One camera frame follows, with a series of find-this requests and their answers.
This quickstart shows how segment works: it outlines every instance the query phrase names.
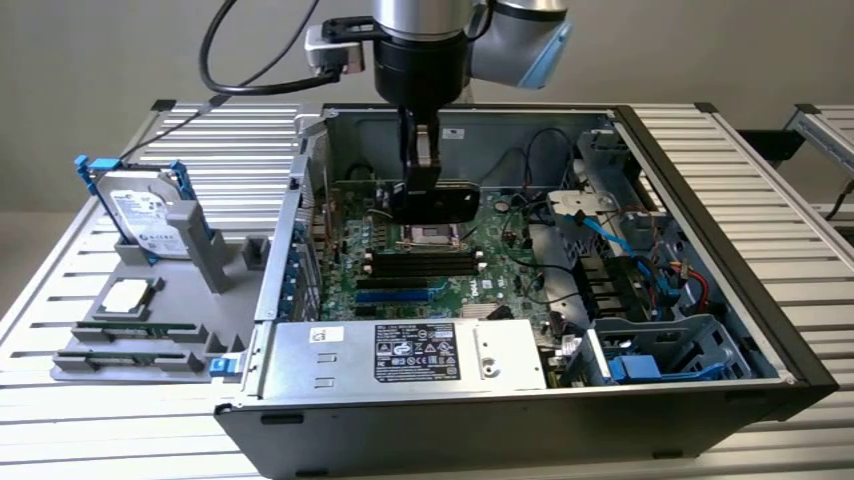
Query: green circuit board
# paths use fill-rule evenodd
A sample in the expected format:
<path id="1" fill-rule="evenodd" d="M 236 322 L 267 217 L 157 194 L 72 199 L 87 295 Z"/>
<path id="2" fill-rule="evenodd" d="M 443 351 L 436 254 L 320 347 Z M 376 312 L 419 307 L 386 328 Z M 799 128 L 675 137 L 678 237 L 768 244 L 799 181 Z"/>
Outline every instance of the green circuit board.
<path id="1" fill-rule="evenodd" d="M 414 247 L 406 244 L 404 227 L 371 210 L 382 205 L 375 203 L 376 184 L 373 182 L 340 182 L 332 190 L 336 204 L 336 232 L 339 237 L 325 245 L 321 261 L 323 277 L 323 318 L 332 321 L 363 319 L 408 319 L 408 318 L 460 318 L 472 311 L 472 305 L 507 305 L 515 318 L 527 318 L 535 325 L 547 319 L 548 307 L 531 302 L 524 297 L 524 287 L 534 281 L 538 272 L 514 263 L 506 255 L 502 244 L 502 227 L 507 220 L 507 212 L 495 209 L 496 202 L 511 201 L 510 196 L 498 192 L 483 192 L 480 209 L 474 221 L 456 226 L 458 238 L 475 229 L 455 247 Z M 511 218 L 507 231 L 519 238 L 524 227 L 522 216 Z M 347 242 L 345 253 L 341 244 Z M 520 248 L 520 242 L 510 251 L 523 261 L 534 262 L 530 249 Z M 333 248 L 339 249 L 335 261 Z M 486 268 L 478 275 L 430 278 L 430 301 L 423 303 L 356 303 L 356 282 L 368 278 L 363 271 L 364 254 L 368 249 L 384 253 L 407 252 L 451 252 L 470 251 L 478 248 L 483 252 L 482 262 Z M 522 289 L 516 289 L 514 279 L 519 276 Z M 375 314 L 357 316 L 356 307 L 376 308 Z"/>

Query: blue latch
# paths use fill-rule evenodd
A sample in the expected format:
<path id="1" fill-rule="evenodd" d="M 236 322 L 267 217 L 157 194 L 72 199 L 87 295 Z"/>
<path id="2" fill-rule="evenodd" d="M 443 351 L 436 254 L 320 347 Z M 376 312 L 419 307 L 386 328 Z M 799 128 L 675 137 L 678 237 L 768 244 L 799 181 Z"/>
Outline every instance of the blue latch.
<path id="1" fill-rule="evenodd" d="M 89 163 L 89 170 L 96 172 L 112 172 L 121 167 L 121 160 L 117 158 L 99 158 Z"/>
<path id="2" fill-rule="evenodd" d="M 208 365 L 211 377 L 231 377 L 237 374 L 237 360 L 233 358 L 215 358 Z"/>
<path id="3" fill-rule="evenodd" d="M 652 355 L 620 355 L 608 360 L 611 378 L 616 383 L 659 383 L 718 380 L 724 365 L 718 362 L 699 372 L 660 373 Z"/>

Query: power supply label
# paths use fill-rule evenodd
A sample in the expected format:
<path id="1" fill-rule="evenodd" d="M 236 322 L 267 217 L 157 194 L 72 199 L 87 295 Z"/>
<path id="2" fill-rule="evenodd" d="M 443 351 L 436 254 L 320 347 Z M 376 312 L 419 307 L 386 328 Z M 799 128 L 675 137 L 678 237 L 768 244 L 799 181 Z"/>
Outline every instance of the power supply label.
<path id="1" fill-rule="evenodd" d="M 376 325 L 373 378 L 380 383 L 459 380 L 452 323 Z"/>

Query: red cable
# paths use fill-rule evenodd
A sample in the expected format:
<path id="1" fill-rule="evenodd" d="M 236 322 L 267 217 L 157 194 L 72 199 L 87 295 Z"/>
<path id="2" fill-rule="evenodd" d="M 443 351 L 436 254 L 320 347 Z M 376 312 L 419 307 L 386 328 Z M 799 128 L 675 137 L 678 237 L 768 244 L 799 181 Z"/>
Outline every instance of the red cable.
<path id="1" fill-rule="evenodd" d="M 670 268 L 679 273 L 682 271 L 682 267 L 671 265 Z M 702 289 L 698 305 L 700 308 L 706 308 L 706 304 L 708 303 L 708 282 L 706 278 L 692 269 L 688 268 L 688 276 L 699 282 L 699 286 Z"/>

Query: cable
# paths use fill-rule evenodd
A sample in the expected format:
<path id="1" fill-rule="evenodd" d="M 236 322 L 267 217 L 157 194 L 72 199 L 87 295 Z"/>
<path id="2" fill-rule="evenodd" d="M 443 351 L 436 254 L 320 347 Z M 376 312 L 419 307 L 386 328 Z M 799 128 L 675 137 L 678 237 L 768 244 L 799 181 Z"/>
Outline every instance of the cable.
<path id="1" fill-rule="evenodd" d="M 459 237 L 459 241 L 462 242 L 463 240 L 466 240 L 468 237 L 471 237 L 471 235 L 478 231 L 478 228 L 480 228 L 480 225 L 475 225 L 472 227 L 471 230 L 468 230 L 468 233 L 466 235 L 463 235 L 462 237 Z"/>
<path id="2" fill-rule="evenodd" d="M 837 216 L 837 213 L 839 213 L 839 209 L 842 208 L 842 203 L 845 202 L 845 198 L 851 194 L 851 192 L 854 192 L 854 180 L 851 180 L 849 184 L 845 186 L 845 189 L 842 189 L 842 192 L 837 197 L 837 203 L 833 204 L 833 209 L 827 213 L 825 220 L 830 221 L 833 220 L 833 217 Z"/>
<path id="3" fill-rule="evenodd" d="M 512 217 L 516 215 L 516 213 L 519 213 L 526 208 L 532 208 L 534 206 L 540 205 L 543 203 L 547 203 L 547 201 L 534 202 L 534 203 L 530 203 L 528 205 L 523 205 L 520 207 L 516 207 L 516 209 L 507 214 L 507 219 L 504 220 L 504 225 L 502 226 L 502 235 L 500 235 L 499 238 L 504 238 L 504 233 L 507 233 L 507 226 L 510 225 L 510 221 L 511 221 Z M 570 270 L 568 268 L 566 268 L 562 265 L 550 265 L 550 264 L 526 262 L 524 260 L 514 257 L 512 254 L 507 251 L 507 246 L 504 245 L 503 242 L 502 242 L 502 248 L 504 250 L 504 255 L 507 255 L 507 258 L 515 264 L 522 265 L 523 267 L 535 268 L 535 269 L 536 268 L 554 268 L 555 270 L 560 270 L 562 272 L 566 272 L 568 275 L 572 275 L 572 270 Z"/>
<path id="4" fill-rule="evenodd" d="M 502 164 L 504 163 L 504 160 L 510 156 L 511 152 L 519 152 L 519 155 L 522 155 L 522 159 L 526 161 L 526 164 L 527 164 L 527 157 L 524 155 L 524 150 L 522 150 L 522 148 L 519 147 L 510 147 L 507 150 L 504 150 L 504 153 L 502 153 L 500 158 L 498 159 L 498 161 L 495 162 L 490 170 L 483 174 L 483 176 L 478 179 L 475 183 L 483 183 L 486 179 L 492 176 L 492 174 L 498 170 L 498 167 L 500 167 Z"/>
<path id="5" fill-rule="evenodd" d="M 580 295 L 580 292 L 575 292 L 575 293 L 570 293 L 568 295 L 564 295 L 560 298 L 556 298 L 554 300 L 536 300 L 534 297 L 531 297 L 531 289 L 532 289 L 535 283 L 536 283 L 536 280 L 531 280 L 531 282 L 528 283 L 528 286 L 524 287 L 524 298 L 527 298 L 531 301 L 531 303 L 535 303 L 536 305 L 551 305 L 552 303 L 562 302 L 567 298 L 578 297 Z"/>
<path id="6" fill-rule="evenodd" d="M 320 0 L 312 0 L 311 5 L 308 7 L 308 11 L 305 12 L 305 16 L 303 17 L 303 20 L 300 21 L 299 28 L 293 32 L 293 35 L 291 35 L 291 38 L 288 39 L 287 44 L 284 45 L 284 48 L 281 49 L 279 54 L 275 56 L 275 58 L 269 62 L 267 62 L 267 65 L 264 65 L 261 67 L 261 69 L 249 76 L 249 78 L 247 78 L 243 82 L 240 82 L 240 84 L 239 84 L 240 86 L 247 86 L 255 80 L 257 80 L 264 75 L 267 75 L 267 72 L 269 72 L 272 67 L 275 67 L 279 64 L 279 62 L 281 61 L 281 59 L 287 56 L 287 54 L 289 53 L 291 49 L 293 48 L 293 45 L 296 44 L 296 41 L 299 40 L 299 37 L 303 34 L 303 30 L 305 30 L 305 25 L 308 24 L 308 21 L 311 20 L 311 17 L 312 17 L 312 15 L 315 13 L 315 10 L 317 8 L 317 4 L 319 3 L 320 3 Z M 181 128 L 184 128 L 187 125 L 189 125 L 189 123 L 193 120 L 196 120 L 197 118 L 200 118 L 204 115 L 207 115 L 211 112 L 211 110 L 213 110 L 215 108 L 221 107 L 225 104 L 225 102 L 228 102 L 228 100 L 231 100 L 231 95 L 215 95 L 213 97 L 211 97 L 208 99 L 205 105 L 201 108 L 199 108 L 199 110 L 196 110 L 196 113 L 193 113 L 189 117 L 187 117 L 187 119 L 181 123 L 179 123 L 173 127 L 168 128 L 167 130 L 160 132 L 157 135 L 151 137 L 148 140 L 140 141 L 136 145 L 133 145 L 121 154 L 119 159 L 120 160 L 125 160 L 140 148 L 147 147 L 148 145 L 155 143 L 157 140 L 160 140 L 161 138 L 164 138 L 165 136 L 172 134 L 176 130 L 180 130 Z"/>
<path id="7" fill-rule="evenodd" d="M 679 262 L 670 262 L 670 268 L 679 273 L 682 271 L 682 264 Z M 703 277 L 691 267 L 688 267 L 688 276 L 696 280 L 700 286 L 700 296 L 696 301 L 696 310 L 699 311 L 699 309 L 704 308 L 708 303 L 708 281 L 706 280 L 706 277 Z"/>
<path id="8" fill-rule="evenodd" d="M 316 8 L 316 3 L 319 0 L 315 0 L 312 6 L 309 8 L 309 13 L 313 13 L 313 9 Z M 301 80 L 296 80 L 293 82 L 276 83 L 272 85 L 256 85 L 256 86 L 245 86 L 245 85 L 224 85 L 217 83 L 211 77 L 211 45 L 213 44 L 213 39 L 216 38 L 216 32 L 219 31 L 219 27 L 228 16 L 228 12 L 232 7 L 237 3 L 237 0 L 225 0 L 223 2 L 223 6 L 220 7 L 216 15 L 213 16 L 213 20 L 211 21 L 211 25 L 204 34 L 204 39 L 201 40 L 201 48 L 199 49 L 199 75 L 201 76 L 201 81 L 204 85 L 213 90 L 216 93 L 231 95 L 231 96 L 267 96 L 267 95 L 283 95 L 287 93 L 299 92 L 303 90 L 308 90 L 311 88 L 320 87 L 323 85 L 328 85 L 329 83 L 335 83 L 340 80 L 341 71 L 340 69 L 329 70 L 323 72 L 320 75 L 312 78 L 305 78 Z M 303 22 L 300 24 L 299 31 L 305 28 L 308 24 L 308 20 L 311 15 L 305 15 L 303 18 Z"/>
<path id="9" fill-rule="evenodd" d="M 373 215 L 380 215 L 380 216 L 383 216 L 383 217 L 386 217 L 386 218 L 391 218 L 392 220 L 394 220 L 394 218 L 395 218 L 395 217 L 394 217 L 394 215 L 392 215 L 391 213 L 384 212 L 384 211 L 382 211 L 382 210 L 376 210 L 375 208 L 368 208 L 368 209 L 365 210 L 365 212 L 367 212 L 367 213 L 372 213 Z"/>
<path id="10" fill-rule="evenodd" d="M 531 140 L 528 141 L 528 145 L 524 148 L 524 178 L 523 178 L 522 185 L 526 189 L 534 182 L 534 172 L 531 170 L 531 150 L 534 149 L 534 144 L 536 143 L 536 139 L 540 137 L 540 135 L 548 132 L 556 133 L 560 136 L 560 138 L 563 138 L 563 141 L 566 142 L 566 147 L 567 147 L 566 163 L 571 164 L 575 161 L 575 152 L 574 152 L 575 146 L 566 132 L 555 127 L 543 128 L 539 132 L 534 134 L 534 136 L 531 137 Z"/>
<path id="11" fill-rule="evenodd" d="M 587 225 L 587 227 L 596 232 L 602 238 L 604 238 L 606 240 L 610 240 L 611 242 L 616 243 L 623 251 L 628 254 L 630 257 L 635 256 L 635 251 L 631 248 L 631 245 L 628 245 L 628 242 L 626 240 L 623 240 L 622 238 L 619 238 L 616 235 L 612 235 L 611 233 L 608 233 L 608 231 L 602 228 L 602 225 L 599 225 L 596 223 L 596 221 L 592 219 L 592 217 L 584 217 L 584 220 L 582 221 L 582 223 L 584 225 Z"/>
<path id="12" fill-rule="evenodd" d="M 626 205 L 604 219 L 602 225 L 610 224 L 614 217 L 616 217 L 618 215 L 623 215 L 627 212 L 640 212 L 650 217 L 650 228 L 652 229 L 652 249 L 650 251 L 650 260 L 655 262 L 655 258 L 658 257 L 658 246 L 660 244 L 660 231 L 658 230 L 655 218 L 652 218 L 652 214 L 650 213 L 650 210 L 647 208 L 640 205 Z"/>
<path id="13" fill-rule="evenodd" d="M 486 0 L 486 18 L 483 20 L 483 27 L 480 28 L 480 32 L 474 36 L 468 37 L 468 43 L 474 43 L 483 35 L 490 31 L 490 27 L 492 26 L 492 17 L 495 16 L 495 4 L 498 0 Z"/>

